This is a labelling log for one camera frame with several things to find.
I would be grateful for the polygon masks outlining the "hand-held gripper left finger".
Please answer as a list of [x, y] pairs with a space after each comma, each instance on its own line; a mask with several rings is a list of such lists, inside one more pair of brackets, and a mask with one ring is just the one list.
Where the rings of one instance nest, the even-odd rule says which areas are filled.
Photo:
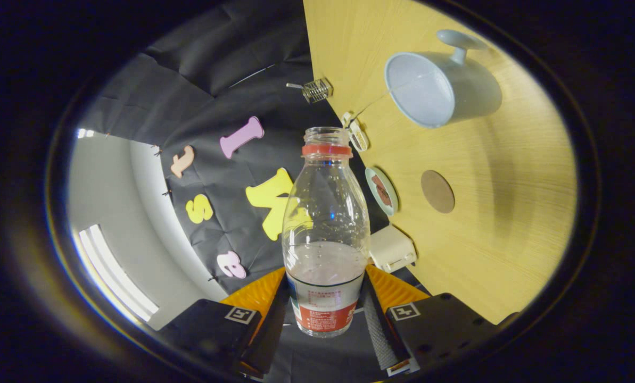
[[289, 298], [281, 267], [220, 302], [196, 301], [158, 333], [179, 351], [227, 372], [262, 378], [280, 344]]

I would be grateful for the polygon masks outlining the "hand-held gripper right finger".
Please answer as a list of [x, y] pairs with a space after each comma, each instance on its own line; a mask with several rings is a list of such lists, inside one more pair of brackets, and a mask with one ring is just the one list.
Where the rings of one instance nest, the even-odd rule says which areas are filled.
[[429, 295], [373, 265], [361, 303], [379, 368], [388, 376], [430, 372], [471, 358], [498, 333], [453, 294]]

